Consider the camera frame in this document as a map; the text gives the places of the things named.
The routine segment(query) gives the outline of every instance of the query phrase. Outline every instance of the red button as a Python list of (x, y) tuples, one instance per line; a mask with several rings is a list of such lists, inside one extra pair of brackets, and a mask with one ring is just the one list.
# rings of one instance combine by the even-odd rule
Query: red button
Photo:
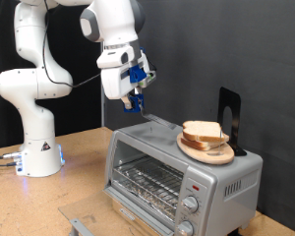
[(199, 187), (197, 187), (196, 185), (193, 185), (193, 188), (197, 191), (199, 190)]

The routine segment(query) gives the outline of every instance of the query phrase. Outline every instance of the oven rack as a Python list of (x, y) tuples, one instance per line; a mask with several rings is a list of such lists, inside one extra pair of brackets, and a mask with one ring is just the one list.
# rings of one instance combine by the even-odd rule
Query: oven rack
[(174, 220), (183, 173), (150, 157), (114, 169), (118, 182)]

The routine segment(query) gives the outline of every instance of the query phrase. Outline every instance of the control knob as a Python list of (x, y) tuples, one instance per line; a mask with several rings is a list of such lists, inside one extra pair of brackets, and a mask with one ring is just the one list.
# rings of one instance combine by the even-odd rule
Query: control knob
[(189, 213), (195, 213), (199, 207), (197, 200), (194, 197), (187, 197), (181, 202), (181, 206)]
[(179, 224), (177, 226), (177, 229), (179, 236), (192, 236), (194, 234), (194, 227), (188, 221), (184, 221), (181, 224)]

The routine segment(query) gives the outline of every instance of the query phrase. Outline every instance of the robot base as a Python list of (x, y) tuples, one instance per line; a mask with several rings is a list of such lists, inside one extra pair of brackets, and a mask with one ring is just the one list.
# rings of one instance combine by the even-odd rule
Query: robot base
[(64, 164), (61, 146), (55, 137), (44, 140), (26, 139), (20, 146), (22, 166), (17, 166), (17, 175), (45, 177), (57, 173)]

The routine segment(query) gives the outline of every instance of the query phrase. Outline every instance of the metal bracket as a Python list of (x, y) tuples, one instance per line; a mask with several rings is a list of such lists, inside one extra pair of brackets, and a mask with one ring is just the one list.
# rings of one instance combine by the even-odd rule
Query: metal bracket
[(79, 233), (83, 236), (94, 236), (77, 218), (71, 219), (69, 222), (72, 224), (69, 236), (79, 236)]

